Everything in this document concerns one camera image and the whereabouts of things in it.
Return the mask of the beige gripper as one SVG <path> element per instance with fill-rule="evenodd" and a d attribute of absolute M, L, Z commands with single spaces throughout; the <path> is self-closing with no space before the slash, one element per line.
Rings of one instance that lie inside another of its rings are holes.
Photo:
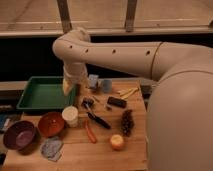
<path fill-rule="evenodd" d="M 87 85 L 88 72 L 85 63 L 65 63 L 63 66 L 63 93 L 67 96 L 75 84 Z"/>

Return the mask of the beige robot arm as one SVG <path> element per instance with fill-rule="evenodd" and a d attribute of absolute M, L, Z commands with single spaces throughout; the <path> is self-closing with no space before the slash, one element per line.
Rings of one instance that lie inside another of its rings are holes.
<path fill-rule="evenodd" d="M 148 79 L 149 171 L 213 171 L 213 47 L 172 42 L 93 43 L 84 29 L 53 43 L 63 91 L 92 64 Z"/>

